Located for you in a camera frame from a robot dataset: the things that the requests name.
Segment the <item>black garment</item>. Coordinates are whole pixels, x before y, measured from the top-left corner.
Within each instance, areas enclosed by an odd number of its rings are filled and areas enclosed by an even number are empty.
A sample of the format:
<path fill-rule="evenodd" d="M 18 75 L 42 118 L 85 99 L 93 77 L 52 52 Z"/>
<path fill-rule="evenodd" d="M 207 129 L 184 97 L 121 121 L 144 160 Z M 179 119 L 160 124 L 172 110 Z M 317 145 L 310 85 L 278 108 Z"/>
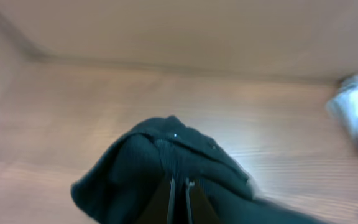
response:
<path fill-rule="evenodd" d="M 217 142 L 178 118 L 150 118 L 115 141 L 71 187 L 98 223 L 136 223 L 159 183 L 176 182 L 173 223 L 188 223 L 185 181 L 197 180 L 221 223 L 317 223 L 255 194 L 250 177 Z"/>

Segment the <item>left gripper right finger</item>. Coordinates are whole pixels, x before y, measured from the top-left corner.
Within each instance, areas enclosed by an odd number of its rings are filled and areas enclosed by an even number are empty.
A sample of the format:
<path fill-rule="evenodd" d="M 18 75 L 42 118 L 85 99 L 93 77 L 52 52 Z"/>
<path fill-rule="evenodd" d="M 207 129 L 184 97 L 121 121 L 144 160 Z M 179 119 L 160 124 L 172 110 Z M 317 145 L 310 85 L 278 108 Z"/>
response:
<path fill-rule="evenodd" d="M 197 180 L 185 181 L 188 224 L 220 224 L 214 208 Z"/>

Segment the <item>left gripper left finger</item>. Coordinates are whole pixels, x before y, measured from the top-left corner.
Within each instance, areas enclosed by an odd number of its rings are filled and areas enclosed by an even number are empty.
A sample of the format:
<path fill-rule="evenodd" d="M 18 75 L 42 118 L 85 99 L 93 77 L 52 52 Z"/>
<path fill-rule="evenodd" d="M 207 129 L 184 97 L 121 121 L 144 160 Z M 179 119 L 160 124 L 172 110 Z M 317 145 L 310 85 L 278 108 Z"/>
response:
<path fill-rule="evenodd" d="M 175 192 L 175 179 L 162 179 L 136 224 L 172 224 Z"/>

